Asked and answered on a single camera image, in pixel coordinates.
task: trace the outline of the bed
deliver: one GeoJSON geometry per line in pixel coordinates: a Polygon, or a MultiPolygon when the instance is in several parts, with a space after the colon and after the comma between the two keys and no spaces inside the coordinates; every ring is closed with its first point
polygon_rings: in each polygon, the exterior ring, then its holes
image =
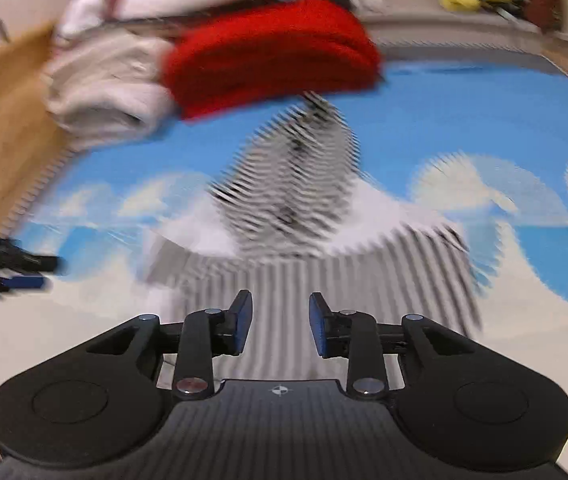
{"type": "MultiPolygon", "coordinates": [[[[568,393],[568,62],[527,25],[494,16],[361,18],[387,60],[384,82],[325,98],[357,139],[362,186],[456,227],[474,277],[471,335],[568,393]]],[[[68,271],[47,294],[0,302],[0,383],[142,312],[179,318],[170,287],[144,280],[149,241],[182,229],[254,132],[296,102],[171,118],[146,142],[91,153],[48,140],[46,171],[35,164],[15,176],[26,193],[4,194],[22,198],[0,233],[60,254],[68,271]]],[[[51,131],[44,138],[58,139],[51,131]]],[[[374,216],[366,197],[361,214],[374,216]]],[[[192,250],[205,232],[193,231],[192,250]]],[[[560,464],[568,470],[568,444],[560,464]]]]}

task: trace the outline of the red folded towel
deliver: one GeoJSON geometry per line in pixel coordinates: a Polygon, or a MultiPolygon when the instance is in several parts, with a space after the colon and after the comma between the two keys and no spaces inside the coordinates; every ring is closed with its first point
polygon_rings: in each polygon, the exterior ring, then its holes
{"type": "Polygon", "coordinates": [[[196,28],[167,57],[164,84],[192,119],[304,91],[370,88],[380,56],[348,11],[299,0],[238,12],[196,28]]]}

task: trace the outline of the circular pad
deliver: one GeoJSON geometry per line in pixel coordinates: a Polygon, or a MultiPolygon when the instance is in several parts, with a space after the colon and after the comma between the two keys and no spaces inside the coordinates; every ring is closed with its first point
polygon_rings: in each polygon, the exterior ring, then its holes
{"type": "Polygon", "coordinates": [[[506,383],[470,383],[458,389],[455,406],[462,415],[484,424],[508,424],[528,410],[522,390],[506,383]]]}
{"type": "Polygon", "coordinates": [[[568,439],[568,397],[528,368],[492,361],[474,354],[434,360],[397,394],[400,427],[426,453],[476,471],[555,461],[568,439]]]}
{"type": "Polygon", "coordinates": [[[76,424],[99,414],[108,403],[107,391],[86,381],[60,381],[44,386],[33,399],[33,410],[57,424],[76,424]]]}
{"type": "Polygon", "coordinates": [[[45,468],[89,467],[143,444],[162,414],[157,388],[126,358],[62,355],[0,386],[0,452],[45,468]]]}

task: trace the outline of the black and white striped cloth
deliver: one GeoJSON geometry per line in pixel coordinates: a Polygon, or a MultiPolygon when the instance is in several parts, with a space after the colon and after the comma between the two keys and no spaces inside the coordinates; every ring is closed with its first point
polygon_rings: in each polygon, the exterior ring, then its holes
{"type": "Polygon", "coordinates": [[[320,254],[349,210],[358,161],[342,116],[309,92],[257,131],[211,193],[243,257],[320,254]]]}
{"type": "MultiPolygon", "coordinates": [[[[331,235],[350,212],[358,175],[353,133],[316,94],[260,130],[229,176],[211,187],[238,242],[237,257],[196,254],[164,240],[147,281],[174,289],[174,317],[227,308],[253,294],[244,353],[215,359],[215,377],[310,380],[346,377],[344,359],[321,359],[308,299],[321,292],[333,310],[360,310],[378,322],[424,314],[464,335],[478,327],[466,250],[451,230],[408,226],[367,246],[331,250],[331,235]]],[[[397,360],[389,381],[401,384],[397,360]]]]}
{"type": "MultiPolygon", "coordinates": [[[[174,288],[176,316],[228,308],[237,292],[253,294],[253,325],[244,353],[215,359],[215,377],[254,380],[344,380],[344,359],[317,355],[308,299],[319,291],[333,310],[368,312],[399,323],[419,313],[464,335],[480,326],[466,250],[449,230],[406,228],[359,251],[269,262],[202,256],[165,240],[150,269],[151,283],[174,288]]],[[[387,359],[390,384],[401,384],[397,360],[387,359]]]]}

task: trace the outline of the metal screw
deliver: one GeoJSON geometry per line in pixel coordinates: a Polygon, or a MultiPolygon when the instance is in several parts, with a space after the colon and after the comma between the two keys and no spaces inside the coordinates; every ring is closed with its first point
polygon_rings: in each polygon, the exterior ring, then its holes
{"type": "Polygon", "coordinates": [[[384,391],[385,386],[379,379],[374,379],[372,377],[366,377],[363,379],[358,379],[353,383],[353,388],[359,394],[370,396],[377,395],[384,391]]]}
{"type": "Polygon", "coordinates": [[[199,377],[186,377],[180,380],[176,386],[181,393],[194,395],[203,392],[208,387],[208,383],[199,377]]]}

